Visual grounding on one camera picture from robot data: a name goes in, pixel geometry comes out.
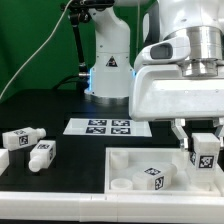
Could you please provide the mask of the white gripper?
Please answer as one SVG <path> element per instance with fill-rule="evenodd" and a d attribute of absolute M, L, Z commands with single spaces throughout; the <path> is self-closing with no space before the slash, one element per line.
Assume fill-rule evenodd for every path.
<path fill-rule="evenodd" d="M 176 64 L 144 66 L 133 80 L 129 116 L 137 121 L 172 120 L 171 129 L 188 150 L 184 119 L 212 119 L 224 137 L 224 78 L 187 79 Z"/>

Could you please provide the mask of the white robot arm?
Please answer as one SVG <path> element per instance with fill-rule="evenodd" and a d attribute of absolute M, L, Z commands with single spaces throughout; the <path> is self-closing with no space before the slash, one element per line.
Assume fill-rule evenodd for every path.
<path fill-rule="evenodd" d="M 130 30 L 112 8 L 92 9 L 96 62 L 87 99 L 129 103 L 139 121 L 169 120 L 188 147 L 187 120 L 212 120 L 224 146 L 224 0 L 156 0 L 145 15 L 145 46 L 129 63 Z"/>

